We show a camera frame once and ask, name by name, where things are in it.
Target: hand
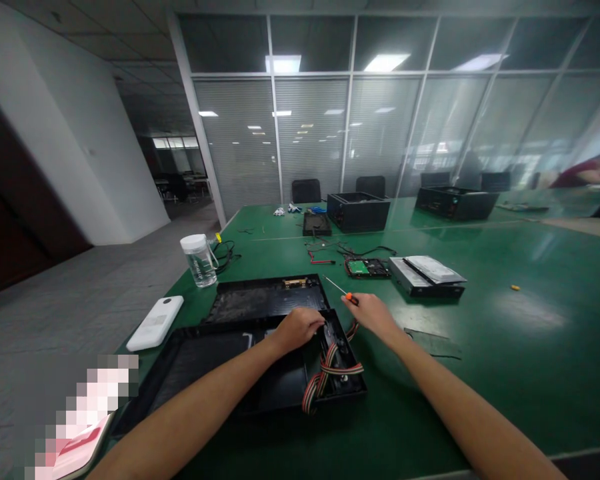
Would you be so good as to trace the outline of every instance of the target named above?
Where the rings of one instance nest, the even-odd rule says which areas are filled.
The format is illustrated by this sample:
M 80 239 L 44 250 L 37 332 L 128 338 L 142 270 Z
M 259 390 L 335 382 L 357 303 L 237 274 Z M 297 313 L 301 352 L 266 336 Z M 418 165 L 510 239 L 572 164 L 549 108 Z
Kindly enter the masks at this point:
M 358 306 L 352 304 L 344 295 L 340 299 L 355 319 L 363 327 L 374 332 L 380 340 L 386 343 L 395 332 L 401 332 L 382 300 L 370 293 L 354 293 L 353 296 L 360 300 Z
M 280 322 L 269 338 L 276 344 L 280 354 L 286 355 L 311 340 L 315 331 L 324 324 L 325 319 L 318 310 L 296 308 Z

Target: glass partition wall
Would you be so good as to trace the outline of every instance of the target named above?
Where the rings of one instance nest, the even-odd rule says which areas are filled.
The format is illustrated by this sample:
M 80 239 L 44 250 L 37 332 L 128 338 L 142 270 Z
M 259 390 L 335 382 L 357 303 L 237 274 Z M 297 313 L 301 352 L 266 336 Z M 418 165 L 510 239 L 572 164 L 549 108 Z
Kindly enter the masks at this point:
M 510 171 L 528 188 L 572 164 L 600 107 L 600 18 L 177 20 L 226 219 L 290 202 L 300 179 L 323 198 L 375 175 L 412 196 L 423 172 L 479 189 L 480 172 Z

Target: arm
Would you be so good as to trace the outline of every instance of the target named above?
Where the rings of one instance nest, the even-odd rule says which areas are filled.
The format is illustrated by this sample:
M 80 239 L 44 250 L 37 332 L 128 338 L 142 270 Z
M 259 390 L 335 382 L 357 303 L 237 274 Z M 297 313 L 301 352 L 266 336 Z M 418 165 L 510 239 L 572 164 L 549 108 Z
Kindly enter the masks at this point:
M 576 177 L 587 183 L 600 183 L 600 173 L 598 170 L 584 170 L 577 173 Z
M 214 436 L 260 376 L 276 360 L 308 342 L 324 322 L 316 310 L 293 310 L 274 333 L 140 422 L 87 480 L 172 478 Z
M 375 295 L 356 293 L 351 313 L 405 364 L 447 430 L 482 479 L 565 479 L 498 410 L 413 342 Z

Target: ceiling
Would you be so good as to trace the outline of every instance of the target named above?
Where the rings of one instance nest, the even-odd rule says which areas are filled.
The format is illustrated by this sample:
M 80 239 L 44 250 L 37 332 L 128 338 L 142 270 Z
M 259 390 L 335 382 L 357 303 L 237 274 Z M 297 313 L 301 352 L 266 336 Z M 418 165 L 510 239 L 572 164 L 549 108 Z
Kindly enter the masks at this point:
M 525 15 L 600 13 L 600 0 L 2 0 L 107 62 L 134 130 L 194 135 L 169 38 L 178 13 L 398 12 Z

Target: grey floor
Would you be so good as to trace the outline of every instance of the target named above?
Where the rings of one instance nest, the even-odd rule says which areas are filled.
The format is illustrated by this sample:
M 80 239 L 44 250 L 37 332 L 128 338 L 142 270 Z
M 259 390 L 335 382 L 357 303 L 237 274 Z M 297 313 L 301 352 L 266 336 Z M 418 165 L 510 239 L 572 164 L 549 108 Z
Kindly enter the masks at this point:
M 13 378 L 32 354 L 112 353 L 186 270 L 179 240 L 213 234 L 215 207 L 166 205 L 170 224 L 94 247 L 0 292 L 0 477 L 13 461 Z

